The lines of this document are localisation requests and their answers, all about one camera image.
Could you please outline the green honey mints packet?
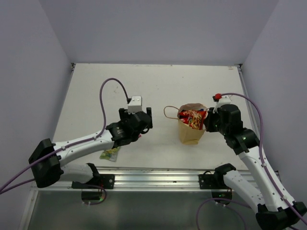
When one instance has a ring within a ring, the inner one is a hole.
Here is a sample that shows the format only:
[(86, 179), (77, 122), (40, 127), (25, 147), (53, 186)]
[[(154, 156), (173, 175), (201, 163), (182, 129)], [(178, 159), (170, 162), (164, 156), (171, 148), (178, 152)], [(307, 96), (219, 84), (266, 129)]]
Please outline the green honey mints packet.
[(120, 147), (108, 149), (102, 151), (101, 155), (99, 156), (99, 159), (101, 160), (107, 160), (111, 162), (116, 162), (118, 158), (118, 153), (120, 151)]

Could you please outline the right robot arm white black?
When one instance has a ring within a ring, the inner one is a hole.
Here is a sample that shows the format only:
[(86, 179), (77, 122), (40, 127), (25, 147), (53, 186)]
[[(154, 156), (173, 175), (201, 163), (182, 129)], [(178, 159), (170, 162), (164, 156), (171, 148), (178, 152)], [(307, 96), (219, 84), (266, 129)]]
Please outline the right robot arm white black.
[(254, 211), (263, 230), (283, 230), (295, 225), (307, 212), (303, 202), (287, 192), (261, 152), (255, 132), (243, 127), (241, 112), (234, 104), (209, 108), (204, 121), (207, 132), (219, 132), (227, 145), (248, 168), (256, 186), (244, 179), (231, 164), (214, 170), (214, 184), (233, 189)]

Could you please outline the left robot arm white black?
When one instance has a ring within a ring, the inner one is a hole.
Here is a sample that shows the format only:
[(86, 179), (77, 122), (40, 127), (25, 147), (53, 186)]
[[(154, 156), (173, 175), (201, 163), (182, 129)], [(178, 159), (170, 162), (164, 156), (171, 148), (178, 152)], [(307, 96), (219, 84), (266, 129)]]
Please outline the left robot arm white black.
[(152, 127), (152, 109), (129, 114), (119, 109), (120, 120), (106, 126), (102, 134), (94, 133), (66, 142), (40, 141), (29, 158), (37, 187), (49, 187), (59, 181), (72, 182), (73, 188), (102, 186), (102, 177), (93, 163), (72, 162), (89, 154), (126, 146), (146, 134)]

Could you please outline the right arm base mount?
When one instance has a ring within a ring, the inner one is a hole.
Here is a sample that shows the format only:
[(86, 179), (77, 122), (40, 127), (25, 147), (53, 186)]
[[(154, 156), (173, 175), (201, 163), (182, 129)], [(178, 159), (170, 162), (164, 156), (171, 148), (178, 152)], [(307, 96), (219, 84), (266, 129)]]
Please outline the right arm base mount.
[(205, 171), (198, 175), (198, 179), (200, 189), (210, 190), (212, 198), (216, 201), (218, 198), (232, 199), (232, 189), (227, 187), (216, 173)]

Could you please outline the red mixed nuts packet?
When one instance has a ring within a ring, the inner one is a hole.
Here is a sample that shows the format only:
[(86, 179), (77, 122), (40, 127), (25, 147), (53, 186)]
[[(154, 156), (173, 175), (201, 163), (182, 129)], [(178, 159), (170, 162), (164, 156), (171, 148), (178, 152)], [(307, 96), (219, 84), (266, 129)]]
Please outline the red mixed nuts packet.
[(200, 110), (183, 110), (178, 114), (179, 119), (189, 127), (196, 130), (203, 130), (203, 123), (207, 116), (207, 111)]

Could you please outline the brown paper bag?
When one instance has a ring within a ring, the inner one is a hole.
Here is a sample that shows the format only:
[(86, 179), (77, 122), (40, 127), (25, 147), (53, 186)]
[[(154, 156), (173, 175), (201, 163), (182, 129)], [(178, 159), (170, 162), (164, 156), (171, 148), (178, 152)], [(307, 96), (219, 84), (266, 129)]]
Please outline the brown paper bag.
[[(168, 116), (166, 114), (167, 108), (176, 109), (177, 110), (176, 117)], [(202, 138), (203, 134), (205, 133), (206, 129), (204, 128), (204, 125), (203, 125), (203, 130), (196, 130), (189, 127), (179, 119), (178, 114), (183, 110), (200, 110), (200, 109), (204, 109), (205, 111), (207, 111), (208, 115), (208, 108), (201, 103), (188, 103), (182, 105), (180, 108), (168, 105), (163, 109), (163, 113), (166, 118), (177, 120), (179, 140), (184, 145), (197, 145), (199, 140)]]

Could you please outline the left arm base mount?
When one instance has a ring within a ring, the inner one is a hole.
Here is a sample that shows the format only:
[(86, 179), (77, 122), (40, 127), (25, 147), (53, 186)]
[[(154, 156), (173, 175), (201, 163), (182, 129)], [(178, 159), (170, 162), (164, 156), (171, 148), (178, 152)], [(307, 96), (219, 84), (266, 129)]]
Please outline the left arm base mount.
[(84, 184), (72, 182), (72, 189), (81, 189), (83, 202), (99, 203), (106, 198), (106, 189), (113, 189), (115, 183), (114, 174), (99, 174)]

